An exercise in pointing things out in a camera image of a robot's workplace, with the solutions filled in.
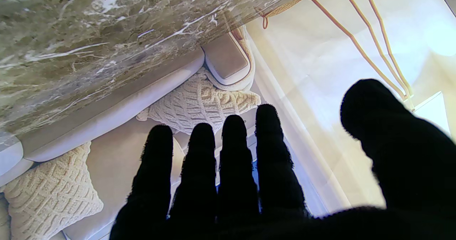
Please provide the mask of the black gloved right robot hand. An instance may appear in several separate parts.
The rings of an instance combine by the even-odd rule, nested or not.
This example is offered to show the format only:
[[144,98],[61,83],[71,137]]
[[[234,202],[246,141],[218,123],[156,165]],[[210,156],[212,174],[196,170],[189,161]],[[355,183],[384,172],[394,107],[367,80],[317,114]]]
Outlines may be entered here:
[[244,120],[228,116],[222,130],[220,185],[216,186],[212,127],[192,131],[171,197],[173,137],[154,126],[141,155],[127,203],[111,240],[454,240],[455,143],[412,115],[380,81],[357,81],[340,107],[343,128],[360,141],[385,208],[357,206],[313,217],[294,173],[274,106],[256,111],[257,170]]

